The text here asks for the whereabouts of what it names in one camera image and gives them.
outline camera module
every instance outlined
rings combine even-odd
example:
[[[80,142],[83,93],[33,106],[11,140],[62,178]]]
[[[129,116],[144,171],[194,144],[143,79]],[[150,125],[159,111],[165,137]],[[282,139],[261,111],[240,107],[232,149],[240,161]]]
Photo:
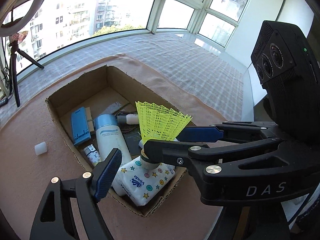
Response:
[[[283,57],[280,49],[274,43],[270,45],[270,54],[273,62],[276,64],[278,68],[282,68],[283,66]]]
[[[272,70],[271,62],[270,62],[268,56],[265,54],[262,54],[261,61],[262,61],[262,67],[263,67],[264,71],[266,72],[267,76],[272,77],[273,70]]]

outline metal screw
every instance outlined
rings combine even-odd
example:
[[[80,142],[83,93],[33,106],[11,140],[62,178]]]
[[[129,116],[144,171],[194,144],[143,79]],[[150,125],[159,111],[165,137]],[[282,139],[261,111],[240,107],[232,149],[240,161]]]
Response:
[[[182,158],[178,158],[177,159],[177,164],[182,165],[184,163]]]
[[[205,168],[205,171],[210,174],[217,174],[222,171],[222,168],[218,165],[210,165]]]
[[[58,177],[53,177],[52,179],[51,179],[51,182],[52,183],[57,183],[59,181],[59,178]]]
[[[85,179],[90,178],[91,177],[91,173],[90,172],[85,172],[84,174],[82,174],[82,177],[84,177]]]
[[[191,151],[198,151],[198,150],[201,150],[201,147],[200,146],[192,146],[192,147],[190,147],[190,150]]]

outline cable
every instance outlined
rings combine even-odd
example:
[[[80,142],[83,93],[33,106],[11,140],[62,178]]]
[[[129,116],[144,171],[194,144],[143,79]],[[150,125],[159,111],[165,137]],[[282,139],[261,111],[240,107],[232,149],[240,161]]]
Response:
[[[296,218],[297,216],[300,214],[300,212],[302,211],[302,209],[308,204],[309,199],[312,197],[312,195],[314,194],[314,192],[316,191],[317,187],[315,187],[315,189],[313,191],[311,191],[309,193],[309,195],[306,197],[306,199],[303,201],[303,203],[301,204],[301,206],[298,208],[298,210],[295,212],[295,214],[292,216],[292,218],[290,218],[290,220],[288,221],[288,225],[290,225]]]

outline badminton shuttlecock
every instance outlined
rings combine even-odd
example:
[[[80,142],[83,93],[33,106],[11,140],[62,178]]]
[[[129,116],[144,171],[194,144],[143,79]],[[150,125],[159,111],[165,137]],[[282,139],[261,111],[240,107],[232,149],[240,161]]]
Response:
[[[136,106],[143,144],[149,139],[173,141],[192,119],[155,103],[136,102]]]

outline blue gripper pad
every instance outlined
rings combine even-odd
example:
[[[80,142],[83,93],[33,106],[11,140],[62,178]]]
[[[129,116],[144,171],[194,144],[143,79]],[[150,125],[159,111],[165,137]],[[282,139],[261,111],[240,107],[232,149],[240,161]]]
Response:
[[[99,162],[93,169],[92,193],[96,202],[106,197],[109,188],[122,162],[122,153],[114,148],[103,162]]]
[[[91,139],[84,107],[71,114],[71,126],[75,146]]]
[[[223,132],[214,126],[187,126],[177,136],[180,142],[216,142],[223,138]]]

